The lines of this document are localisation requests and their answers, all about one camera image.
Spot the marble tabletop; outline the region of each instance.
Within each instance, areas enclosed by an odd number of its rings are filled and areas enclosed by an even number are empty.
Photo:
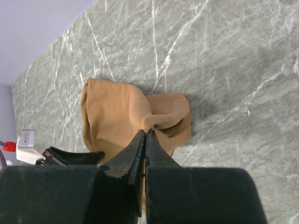
[[[99,0],[12,85],[18,133],[86,151],[88,77],[185,93],[182,166],[239,167],[270,224],[299,223],[299,0]]]

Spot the ribbed fabric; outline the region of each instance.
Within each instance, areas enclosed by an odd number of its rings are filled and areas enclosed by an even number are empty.
[[[91,152],[105,152],[102,162],[126,147],[139,129],[147,133],[153,128],[170,156],[192,137],[189,102],[179,93],[145,96],[131,84],[89,78],[82,92],[81,116],[84,143]]]

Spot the tan fabric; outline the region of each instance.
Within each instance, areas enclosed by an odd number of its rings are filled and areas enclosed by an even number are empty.
[[[82,92],[81,116],[84,143],[91,152],[105,152],[102,162],[126,147],[139,129],[147,133],[153,128],[170,156],[191,138],[189,102],[179,93],[145,96],[131,84],[89,78]]]

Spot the purple cable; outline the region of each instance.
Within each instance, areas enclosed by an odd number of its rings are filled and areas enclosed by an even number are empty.
[[[0,141],[0,146],[5,147],[5,146],[7,146],[7,144],[3,141]],[[0,150],[0,169],[4,168],[6,166],[7,166],[6,160],[4,158],[4,155],[3,155],[2,151]]]

